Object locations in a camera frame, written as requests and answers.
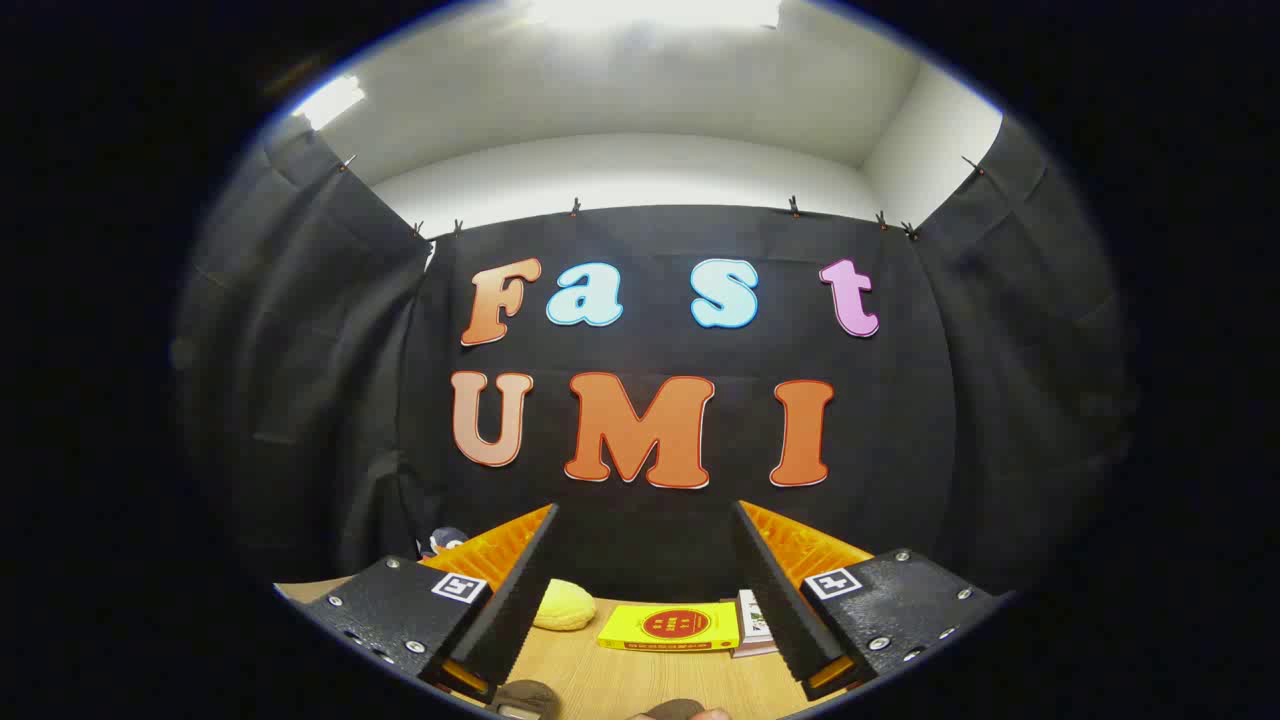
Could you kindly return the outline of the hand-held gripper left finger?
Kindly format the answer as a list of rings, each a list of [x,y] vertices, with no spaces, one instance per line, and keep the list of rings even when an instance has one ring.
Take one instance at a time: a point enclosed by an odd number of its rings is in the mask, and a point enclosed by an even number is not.
[[[376,664],[489,701],[550,582],[561,509],[548,503],[433,559],[379,559],[300,611]]]

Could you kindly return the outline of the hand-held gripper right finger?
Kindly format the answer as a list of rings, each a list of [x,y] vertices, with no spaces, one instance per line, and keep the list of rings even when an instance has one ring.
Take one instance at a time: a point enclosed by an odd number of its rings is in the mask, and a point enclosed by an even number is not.
[[[746,501],[732,518],[746,587],[809,701],[920,664],[1009,600],[915,550],[872,555]]]

